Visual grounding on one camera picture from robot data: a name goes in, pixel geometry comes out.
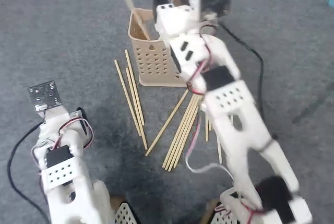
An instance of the plastic basket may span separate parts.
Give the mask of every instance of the plastic basket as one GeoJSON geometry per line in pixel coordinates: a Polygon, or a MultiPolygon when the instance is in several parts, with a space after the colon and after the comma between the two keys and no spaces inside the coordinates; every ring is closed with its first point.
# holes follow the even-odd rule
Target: plastic basket
{"type": "MultiPolygon", "coordinates": [[[[152,10],[136,8],[143,23],[153,20],[152,10]]],[[[146,40],[131,13],[128,35],[139,70],[139,82],[143,86],[186,87],[171,58],[170,50],[162,40],[146,40]]]]}

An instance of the wooden skewer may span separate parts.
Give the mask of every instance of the wooden skewer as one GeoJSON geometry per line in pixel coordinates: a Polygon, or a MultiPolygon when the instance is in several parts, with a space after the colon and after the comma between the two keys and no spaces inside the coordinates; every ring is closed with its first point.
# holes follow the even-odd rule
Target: wooden skewer
{"type": "Polygon", "coordinates": [[[129,10],[133,13],[138,26],[140,27],[140,29],[142,30],[146,40],[151,40],[150,36],[146,30],[146,27],[144,26],[144,24],[142,23],[142,19],[140,18],[140,16],[138,15],[138,13],[135,10],[135,6],[132,0],[125,0],[125,3],[127,5],[127,7],[129,8],[129,10]]]}
{"type": "Polygon", "coordinates": [[[221,157],[221,145],[220,145],[220,141],[219,141],[219,138],[218,138],[218,135],[216,134],[217,136],[217,146],[218,146],[218,158],[219,158],[219,164],[222,164],[223,163],[223,160],[222,160],[222,157],[221,157]]]}
{"type": "Polygon", "coordinates": [[[137,115],[137,117],[140,117],[141,124],[142,124],[142,126],[144,126],[145,125],[144,116],[142,114],[141,104],[140,104],[138,90],[137,90],[137,86],[136,86],[136,82],[135,82],[134,72],[132,70],[132,65],[131,65],[131,61],[130,61],[130,57],[129,57],[129,52],[127,50],[125,50],[125,56],[126,56],[127,65],[129,67],[129,71],[130,71],[130,75],[131,75],[131,81],[132,81],[132,85],[134,87],[134,92],[135,92],[135,97],[136,97],[136,102],[134,101],[134,104],[137,105],[138,112],[139,112],[139,115],[137,115]]]}
{"type": "Polygon", "coordinates": [[[125,72],[126,72],[127,80],[128,80],[129,87],[130,87],[132,102],[133,102],[133,105],[135,106],[136,119],[137,119],[138,125],[141,125],[139,111],[138,111],[138,105],[137,105],[137,101],[136,101],[136,96],[135,96],[135,93],[134,93],[134,88],[133,88],[133,84],[132,84],[132,81],[131,81],[131,76],[129,76],[130,75],[129,69],[125,68],[125,72]]]}
{"type": "Polygon", "coordinates": [[[173,149],[173,147],[174,147],[174,145],[175,145],[176,139],[177,139],[177,137],[178,137],[178,135],[179,135],[179,132],[181,131],[181,128],[182,128],[183,123],[184,123],[184,121],[185,121],[186,115],[188,114],[188,111],[189,111],[189,109],[191,108],[191,105],[192,105],[192,102],[193,102],[194,99],[195,99],[195,95],[193,95],[192,98],[190,99],[190,102],[189,102],[189,104],[188,104],[188,106],[187,106],[187,109],[186,109],[186,111],[184,112],[184,115],[183,115],[183,117],[182,117],[181,123],[180,123],[180,125],[178,126],[178,129],[177,129],[177,131],[176,131],[176,133],[175,133],[175,135],[174,135],[173,141],[172,141],[172,143],[171,143],[171,145],[170,145],[170,147],[169,147],[168,153],[167,153],[167,155],[166,155],[166,157],[165,157],[165,160],[163,161],[163,165],[162,165],[163,168],[165,168],[165,166],[166,166],[166,163],[167,163],[167,161],[168,161],[168,158],[169,158],[169,156],[170,156],[170,154],[171,154],[171,152],[172,152],[172,149],[173,149]]]}
{"type": "Polygon", "coordinates": [[[197,115],[197,113],[198,113],[198,110],[199,110],[199,108],[197,107],[195,113],[193,114],[192,120],[190,121],[190,124],[188,125],[187,133],[186,133],[185,137],[184,137],[183,140],[182,140],[182,146],[181,146],[181,148],[180,148],[180,150],[179,150],[179,152],[178,152],[178,154],[177,154],[176,161],[175,161],[175,163],[174,163],[174,168],[176,168],[176,166],[177,166],[177,164],[178,164],[178,161],[179,161],[179,159],[180,159],[180,157],[181,157],[182,151],[183,151],[184,146],[185,146],[185,144],[186,144],[186,142],[187,142],[187,139],[188,139],[190,130],[192,129],[192,126],[193,126],[193,124],[194,124],[194,121],[195,121],[196,115],[197,115]]]}
{"type": "Polygon", "coordinates": [[[193,118],[193,115],[194,115],[194,113],[195,113],[195,111],[196,111],[196,109],[197,109],[197,107],[198,107],[198,100],[199,100],[199,97],[200,97],[200,96],[197,96],[196,101],[194,102],[194,104],[193,104],[193,106],[192,106],[190,112],[188,113],[187,121],[186,121],[186,123],[184,124],[184,128],[183,128],[182,135],[179,136],[179,141],[178,141],[178,143],[177,143],[177,147],[176,147],[175,153],[173,154],[171,163],[170,163],[169,168],[168,168],[168,171],[169,171],[169,172],[172,170],[172,167],[173,167],[173,165],[174,165],[174,163],[175,163],[175,160],[176,160],[176,158],[177,158],[178,153],[179,153],[179,152],[182,152],[181,147],[182,147],[183,139],[185,138],[185,135],[186,135],[186,132],[187,132],[188,128],[189,128],[189,127],[190,127],[190,128],[192,127],[192,126],[190,125],[190,122],[191,122],[191,120],[192,120],[192,118],[193,118]]]}
{"type": "Polygon", "coordinates": [[[209,121],[208,116],[205,114],[205,141],[209,140],[209,121]]]}
{"type": "Polygon", "coordinates": [[[180,98],[180,100],[178,101],[178,103],[176,104],[176,106],[174,107],[172,113],[169,115],[168,119],[166,120],[165,124],[162,126],[162,128],[160,129],[158,135],[156,136],[156,138],[154,139],[154,141],[152,142],[150,148],[147,150],[145,156],[148,156],[150,154],[150,152],[152,151],[153,147],[156,145],[156,143],[158,142],[158,140],[160,139],[161,135],[163,134],[163,132],[165,131],[166,127],[168,126],[168,124],[170,123],[170,121],[172,120],[174,114],[177,112],[178,108],[180,107],[180,105],[182,104],[184,98],[186,97],[188,93],[188,89],[185,90],[184,94],[182,95],[182,97],[180,98]]]}
{"type": "Polygon", "coordinates": [[[191,103],[191,105],[190,105],[190,108],[189,108],[187,114],[184,115],[185,120],[184,120],[184,122],[183,122],[183,124],[182,124],[182,126],[181,126],[181,128],[180,128],[180,131],[179,131],[179,133],[178,133],[178,135],[177,135],[177,138],[176,138],[175,144],[174,144],[174,146],[173,146],[173,149],[172,149],[172,151],[171,151],[171,153],[170,153],[170,156],[168,157],[168,160],[167,160],[167,163],[166,163],[166,166],[165,166],[165,169],[166,169],[166,170],[168,169],[169,165],[171,164],[171,162],[172,162],[172,160],[173,160],[173,158],[174,158],[174,156],[175,156],[175,152],[176,152],[176,150],[177,150],[177,147],[178,147],[179,144],[180,144],[180,139],[181,139],[182,133],[183,133],[184,129],[187,127],[188,118],[189,118],[190,114],[192,113],[192,110],[193,110],[194,104],[195,104],[195,102],[196,102],[196,100],[197,100],[197,97],[198,97],[198,96],[195,95],[195,98],[194,98],[194,100],[192,101],[192,103],[191,103]]]}
{"type": "Polygon", "coordinates": [[[211,131],[212,130],[211,121],[210,121],[210,119],[208,121],[209,121],[209,131],[211,131]]]}
{"type": "Polygon", "coordinates": [[[114,60],[114,62],[115,62],[115,66],[116,66],[118,75],[120,77],[121,83],[122,83],[122,87],[123,87],[123,90],[124,90],[124,94],[125,94],[127,103],[129,104],[129,108],[130,108],[130,111],[131,111],[132,118],[134,119],[134,122],[135,122],[135,126],[136,126],[136,129],[137,129],[138,135],[141,136],[140,129],[139,129],[139,126],[138,126],[138,122],[137,122],[137,119],[136,119],[136,116],[135,116],[135,112],[134,112],[134,109],[133,109],[133,107],[131,105],[130,97],[129,97],[129,94],[128,94],[127,90],[126,90],[126,86],[125,86],[125,83],[124,83],[124,79],[123,79],[120,67],[118,65],[117,60],[114,60]]]}
{"type": "MultiPolygon", "coordinates": [[[[136,110],[136,113],[138,115],[139,113],[138,113],[138,108],[136,107],[136,96],[135,96],[133,84],[131,82],[130,72],[129,72],[128,68],[126,68],[125,70],[126,70],[127,79],[129,81],[129,86],[130,86],[130,91],[131,91],[131,95],[132,95],[132,100],[134,101],[135,110],[136,110]]],[[[145,150],[147,150],[147,142],[146,142],[146,137],[145,137],[144,129],[142,128],[142,125],[140,123],[140,118],[139,117],[137,118],[137,120],[138,120],[138,123],[139,123],[139,129],[140,129],[140,133],[141,133],[142,142],[144,144],[145,150]]]]}

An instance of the circuit board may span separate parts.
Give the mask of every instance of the circuit board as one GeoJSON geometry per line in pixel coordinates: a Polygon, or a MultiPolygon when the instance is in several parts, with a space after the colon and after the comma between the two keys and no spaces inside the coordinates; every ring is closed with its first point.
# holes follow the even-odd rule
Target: circuit board
{"type": "Polygon", "coordinates": [[[200,0],[200,21],[217,19],[230,12],[231,0],[200,0]]]}
{"type": "Polygon", "coordinates": [[[29,87],[28,91],[37,112],[55,108],[62,104],[56,83],[53,80],[29,87]]]}

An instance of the gray carpet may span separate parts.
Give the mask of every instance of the gray carpet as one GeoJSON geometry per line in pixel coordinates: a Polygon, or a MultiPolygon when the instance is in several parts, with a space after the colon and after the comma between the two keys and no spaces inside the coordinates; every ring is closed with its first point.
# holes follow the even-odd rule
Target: gray carpet
{"type": "MultiPolygon", "coordinates": [[[[150,7],[151,0],[135,0],[150,7]]],[[[265,59],[264,107],[268,128],[278,134],[315,223],[334,215],[334,10],[325,0],[233,0],[226,24],[265,59]]],[[[197,223],[206,202],[231,187],[220,170],[193,174],[182,159],[173,172],[161,168],[186,103],[149,157],[144,156],[113,60],[126,66],[129,11],[123,0],[0,0],[0,223],[42,223],[38,213],[9,187],[5,168],[14,143],[40,118],[27,87],[51,79],[69,111],[86,109],[96,139],[85,151],[90,175],[110,193],[125,195],[142,223],[197,223]]],[[[256,95],[256,58],[219,32],[256,95]]],[[[181,88],[139,87],[151,143],[181,88]]],[[[19,148],[13,163],[17,185],[47,211],[30,157],[38,133],[19,148]]],[[[214,134],[203,131],[194,167],[217,161],[214,134]]],[[[250,153],[254,182],[271,174],[250,153]]]]}

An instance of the white 3d-printed robot arm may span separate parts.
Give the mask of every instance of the white 3d-printed robot arm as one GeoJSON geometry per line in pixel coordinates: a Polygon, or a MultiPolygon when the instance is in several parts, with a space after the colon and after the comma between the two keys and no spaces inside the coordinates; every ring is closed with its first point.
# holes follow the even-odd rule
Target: white 3d-printed robot arm
{"type": "Polygon", "coordinates": [[[92,140],[93,132],[82,118],[81,110],[71,114],[67,112],[60,103],[53,81],[38,85],[30,91],[33,96],[38,96],[39,105],[36,109],[41,116],[45,116],[32,155],[41,169],[41,182],[52,224],[115,223],[105,184],[102,181],[92,183],[82,159],[84,146],[92,140]],[[46,93],[46,96],[55,98],[57,104],[43,103],[43,95],[46,93]],[[66,127],[59,131],[64,124],[67,124],[66,127]],[[61,140],[55,145],[59,133],[61,140]]]}
{"type": "MultiPolygon", "coordinates": [[[[283,178],[282,190],[287,188],[291,197],[286,200],[290,206],[290,209],[287,207],[288,214],[281,210],[278,210],[278,214],[274,208],[254,218],[252,223],[310,223],[312,216],[305,200],[296,196],[299,190],[298,180],[279,144],[268,132],[225,44],[214,36],[200,34],[200,29],[207,22],[201,21],[199,0],[181,0],[181,3],[181,6],[175,7],[166,0],[153,0],[156,30],[165,45],[170,47],[181,77],[185,81],[191,79],[192,89],[205,94],[201,107],[210,118],[226,154],[228,167],[234,176],[233,191],[239,194],[235,199],[230,194],[223,193],[221,201],[232,212],[237,211],[236,215],[239,214],[239,221],[242,223],[247,223],[244,215],[248,211],[241,204],[240,197],[251,208],[266,207],[261,199],[264,198],[263,195],[259,195],[248,174],[247,152],[254,149],[271,164],[279,178],[283,178]],[[194,76],[202,62],[210,62],[212,68],[194,76]],[[230,115],[239,117],[242,129],[231,125],[230,115]]],[[[275,183],[282,185],[279,178],[269,181],[273,187],[275,183]]]]}

